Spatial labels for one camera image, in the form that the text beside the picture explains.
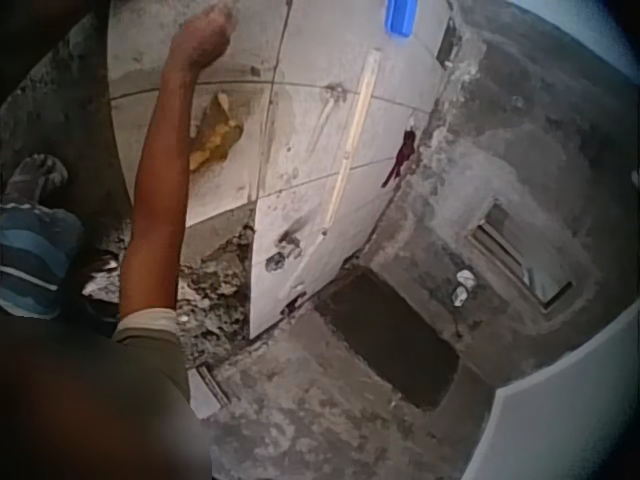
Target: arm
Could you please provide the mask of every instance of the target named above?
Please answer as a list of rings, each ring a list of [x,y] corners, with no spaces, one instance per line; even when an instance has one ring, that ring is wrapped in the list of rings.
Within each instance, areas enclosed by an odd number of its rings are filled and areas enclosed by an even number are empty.
[[[120,276],[120,318],[176,307],[189,196],[191,104],[200,72],[224,54],[228,9],[214,6],[174,37],[136,178],[133,233]]]

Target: tiled wall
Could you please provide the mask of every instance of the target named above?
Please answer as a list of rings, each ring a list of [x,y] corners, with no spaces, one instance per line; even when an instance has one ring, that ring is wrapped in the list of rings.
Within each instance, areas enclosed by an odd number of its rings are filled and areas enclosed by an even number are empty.
[[[116,1],[112,7],[113,120],[130,191],[171,35],[184,18],[210,4],[186,3]],[[245,133],[223,165],[194,176],[188,222],[258,200],[253,336],[277,322],[282,308],[301,292],[311,295],[330,281],[344,259],[363,245],[390,198],[393,184],[386,189],[381,184],[402,133],[410,121],[418,131],[426,125],[439,93],[444,72],[435,54],[449,19],[446,1],[419,0],[415,34],[408,40],[386,34],[385,3],[239,0],[231,48],[200,79],[194,126],[211,95],[224,91],[232,107],[240,106]],[[337,180],[371,48],[381,50],[382,61],[360,147],[336,222],[310,255]],[[278,251],[285,232],[300,242],[302,254],[267,271],[265,262]]]

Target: rectangular hole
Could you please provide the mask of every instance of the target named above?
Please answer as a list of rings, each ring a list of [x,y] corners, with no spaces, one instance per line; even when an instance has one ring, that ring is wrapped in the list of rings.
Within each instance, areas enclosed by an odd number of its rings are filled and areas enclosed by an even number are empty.
[[[574,286],[562,258],[530,225],[494,204],[472,234],[473,240],[549,310]]]

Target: fist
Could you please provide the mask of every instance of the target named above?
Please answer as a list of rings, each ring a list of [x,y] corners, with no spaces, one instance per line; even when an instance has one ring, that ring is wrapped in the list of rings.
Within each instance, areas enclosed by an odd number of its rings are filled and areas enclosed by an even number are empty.
[[[233,30],[231,8],[218,2],[185,22],[173,37],[168,64],[197,75],[227,51]]]

